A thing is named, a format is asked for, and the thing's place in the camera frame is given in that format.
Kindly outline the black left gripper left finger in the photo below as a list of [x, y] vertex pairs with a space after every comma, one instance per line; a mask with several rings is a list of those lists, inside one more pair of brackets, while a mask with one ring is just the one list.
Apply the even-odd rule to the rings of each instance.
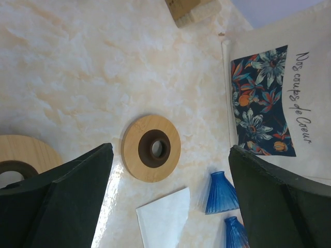
[[90, 247], [113, 163], [104, 143], [1, 189], [1, 247]]

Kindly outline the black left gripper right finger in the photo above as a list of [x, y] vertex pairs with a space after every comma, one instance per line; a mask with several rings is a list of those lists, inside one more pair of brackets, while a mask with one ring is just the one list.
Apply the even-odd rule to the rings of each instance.
[[251, 247], [330, 247], [330, 186], [238, 145], [229, 166]]

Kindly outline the white paper coffee filter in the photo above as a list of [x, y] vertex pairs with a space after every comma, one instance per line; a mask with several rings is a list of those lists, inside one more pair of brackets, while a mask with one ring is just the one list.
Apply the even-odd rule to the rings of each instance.
[[177, 247], [188, 219], [189, 188], [136, 208], [144, 247]]

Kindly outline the wooden dripper stand brown collar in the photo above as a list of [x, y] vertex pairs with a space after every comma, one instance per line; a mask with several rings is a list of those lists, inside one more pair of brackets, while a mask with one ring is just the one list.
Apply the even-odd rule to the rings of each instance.
[[136, 179], [154, 183], [176, 168], [181, 153], [179, 133], [167, 118], [146, 115], [126, 129], [121, 155], [125, 168]]

